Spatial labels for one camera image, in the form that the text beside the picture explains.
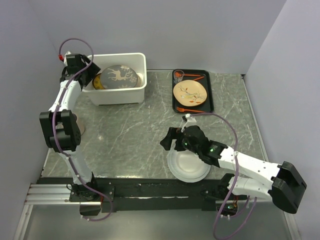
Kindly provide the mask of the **cream green leaf plate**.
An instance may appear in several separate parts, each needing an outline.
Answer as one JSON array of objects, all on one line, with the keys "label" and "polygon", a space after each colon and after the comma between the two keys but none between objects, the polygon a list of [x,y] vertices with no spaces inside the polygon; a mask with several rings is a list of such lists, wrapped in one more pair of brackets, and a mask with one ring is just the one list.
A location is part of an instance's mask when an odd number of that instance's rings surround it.
[{"label": "cream green leaf plate", "polygon": [[140,78],[140,87],[142,87],[145,83],[145,77],[142,73],[138,73],[138,76]]}]

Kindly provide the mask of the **pink plastic plate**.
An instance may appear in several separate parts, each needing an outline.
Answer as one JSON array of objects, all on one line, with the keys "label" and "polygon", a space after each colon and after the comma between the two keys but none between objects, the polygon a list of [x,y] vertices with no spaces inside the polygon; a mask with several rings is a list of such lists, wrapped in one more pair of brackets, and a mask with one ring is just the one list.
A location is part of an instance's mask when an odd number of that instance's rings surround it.
[{"label": "pink plastic plate", "polygon": [[137,83],[136,88],[140,88],[143,85],[143,77],[141,77],[140,73],[137,73]]}]

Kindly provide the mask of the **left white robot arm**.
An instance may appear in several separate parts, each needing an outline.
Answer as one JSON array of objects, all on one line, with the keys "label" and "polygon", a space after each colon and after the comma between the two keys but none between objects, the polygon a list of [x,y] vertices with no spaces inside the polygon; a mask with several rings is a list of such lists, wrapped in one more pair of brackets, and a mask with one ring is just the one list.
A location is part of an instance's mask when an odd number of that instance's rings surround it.
[{"label": "left white robot arm", "polygon": [[82,136],[72,110],[83,88],[100,68],[79,53],[68,53],[59,58],[66,65],[61,73],[60,89],[50,109],[40,113],[39,121],[46,145],[64,159],[72,174],[72,193],[93,201],[99,196],[100,189],[80,150]]}]

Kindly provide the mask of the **yellow patterned small plate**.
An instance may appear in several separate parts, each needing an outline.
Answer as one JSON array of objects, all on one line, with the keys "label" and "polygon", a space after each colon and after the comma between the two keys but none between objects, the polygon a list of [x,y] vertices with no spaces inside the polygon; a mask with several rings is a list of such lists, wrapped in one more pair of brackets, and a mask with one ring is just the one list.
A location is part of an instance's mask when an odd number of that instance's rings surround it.
[{"label": "yellow patterned small plate", "polygon": [[97,74],[92,80],[92,85],[96,90],[105,90],[105,87],[101,83],[101,74]]}]

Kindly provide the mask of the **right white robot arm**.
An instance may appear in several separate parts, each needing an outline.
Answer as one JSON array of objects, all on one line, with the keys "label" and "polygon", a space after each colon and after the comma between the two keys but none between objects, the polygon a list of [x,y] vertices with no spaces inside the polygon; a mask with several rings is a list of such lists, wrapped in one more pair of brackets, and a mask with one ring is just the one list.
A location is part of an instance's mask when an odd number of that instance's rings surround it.
[{"label": "right white robot arm", "polygon": [[271,200],[284,212],[297,213],[307,184],[292,163],[278,164],[237,153],[226,144],[208,139],[197,125],[170,127],[160,145],[168,151],[172,141],[175,141],[174,149],[178,152],[190,151],[208,165],[243,175],[233,176],[219,186],[222,198],[230,199],[234,195],[257,197]]}]

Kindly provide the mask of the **white bottom plate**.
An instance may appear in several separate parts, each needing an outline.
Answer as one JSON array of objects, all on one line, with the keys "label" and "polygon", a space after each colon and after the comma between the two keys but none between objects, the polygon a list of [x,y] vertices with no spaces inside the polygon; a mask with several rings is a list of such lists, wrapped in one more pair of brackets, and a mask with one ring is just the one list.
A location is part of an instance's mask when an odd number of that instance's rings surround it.
[{"label": "white bottom plate", "polygon": [[200,166],[191,168],[180,168],[170,166],[171,173],[180,181],[185,183],[196,183],[203,180],[210,171],[210,166]]}]

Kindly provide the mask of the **white ribbed deep plate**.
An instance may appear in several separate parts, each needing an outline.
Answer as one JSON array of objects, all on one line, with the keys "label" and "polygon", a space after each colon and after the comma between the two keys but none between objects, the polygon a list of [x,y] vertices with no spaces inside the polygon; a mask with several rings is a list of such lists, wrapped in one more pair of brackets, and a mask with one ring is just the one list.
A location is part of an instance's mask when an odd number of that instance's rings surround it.
[{"label": "white ribbed deep plate", "polygon": [[190,151],[176,151],[171,149],[167,156],[168,167],[191,168],[191,167],[207,167],[196,154]]}]

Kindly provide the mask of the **dark brown rimmed plate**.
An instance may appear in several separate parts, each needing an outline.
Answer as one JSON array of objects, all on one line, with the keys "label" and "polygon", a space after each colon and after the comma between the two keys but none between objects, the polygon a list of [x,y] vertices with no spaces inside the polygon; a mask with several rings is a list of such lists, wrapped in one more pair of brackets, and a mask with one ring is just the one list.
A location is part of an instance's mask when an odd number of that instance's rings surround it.
[{"label": "dark brown rimmed plate", "polygon": [[105,89],[134,88],[138,83],[138,75],[126,65],[112,65],[101,72],[100,83]]}]

